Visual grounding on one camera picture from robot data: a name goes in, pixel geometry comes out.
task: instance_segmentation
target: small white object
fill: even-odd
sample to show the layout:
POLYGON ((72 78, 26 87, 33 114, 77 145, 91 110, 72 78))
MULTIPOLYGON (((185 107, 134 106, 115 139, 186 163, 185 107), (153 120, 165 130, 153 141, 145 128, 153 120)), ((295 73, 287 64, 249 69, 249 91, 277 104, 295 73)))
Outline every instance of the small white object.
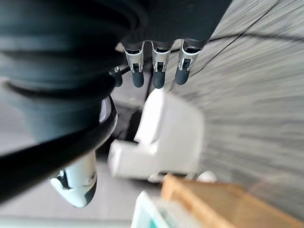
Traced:
POLYGON ((135 140, 115 140, 108 165, 115 177, 160 182, 161 173, 192 177, 203 148, 204 117, 191 104, 155 89, 148 97, 135 140))
POLYGON ((217 181, 217 177, 213 172, 205 171, 197 178, 197 181, 207 182, 207 183, 214 183, 214 182, 217 181))

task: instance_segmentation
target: black cable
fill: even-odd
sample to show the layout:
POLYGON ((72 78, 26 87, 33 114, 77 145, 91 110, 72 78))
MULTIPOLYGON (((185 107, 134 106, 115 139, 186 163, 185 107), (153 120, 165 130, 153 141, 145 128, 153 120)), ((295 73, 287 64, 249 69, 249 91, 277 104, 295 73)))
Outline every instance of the black cable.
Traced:
POLYGON ((266 16, 273 8, 275 8, 282 0, 278 0, 276 1, 276 3, 271 6, 261 17, 259 17, 257 20, 255 20, 251 25, 249 25, 243 32, 241 32, 233 41, 231 41, 229 44, 227 44, 223 49, 221 49, 215 56, 213 56, 211 59, 209 59, 207 61, 207 63, 205 63, 205 65, 198 70, 197 72, 195 72, 193 75, 189 76, 193 77, 196 74, 198 74, 200 71, 202 71, 210 62, 212 62, 212 60, 214 60, 217 56, 219 56, 225 49, 227 49, 230 45, 232 45, 235 41, 237 41, 239 38, 241 38, 242 36, 244 36, 244 34, 246 34, 246 32, 255 24, 257 24, 264 16, 266 16))
MULTIPOLYGON (((220 37, 214 37, 209 40, 209 42, 214 42, 222 39, 230 39, 233 37, 238 37, 241 33, 237 34, 227 34, 220 37)), ((283 41, 292 41, 292 42, 301 42, 304 43, 304 37, 299 36, 288 36, 288 35, 280 35, 276 33, 269 33, 269 34, 263 34, 263 33, 243 33, 241 34, 240 38, 260 38, 260 39, 277 39, 277 40, 283 40, 283 41)))

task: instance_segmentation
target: white plastic part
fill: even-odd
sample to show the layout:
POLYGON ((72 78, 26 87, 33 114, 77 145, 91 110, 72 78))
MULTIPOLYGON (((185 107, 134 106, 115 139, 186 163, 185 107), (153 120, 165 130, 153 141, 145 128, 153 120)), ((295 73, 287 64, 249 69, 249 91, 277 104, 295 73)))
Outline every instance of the white plastic part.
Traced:
POLYGON ((203 172, 198 178, 199 182, 214 183, 217 181, 216 175, 211 171, 203 172))
POLYGON ((94 188, 97 182, 95 162, 96 156, 95 151, 93 151, 64 169, 70 189, 65 188, 57 178, 50 180, 59 194, 77 208, 82 208, 89 203, 86 194, 94 188))
POLYGON ((160 182, 160 172, 193 176, 203 148, 204 117, 191 104, 155 89, 142 112, 135 141, 115 140, 108 165, 115 177, 160 182))

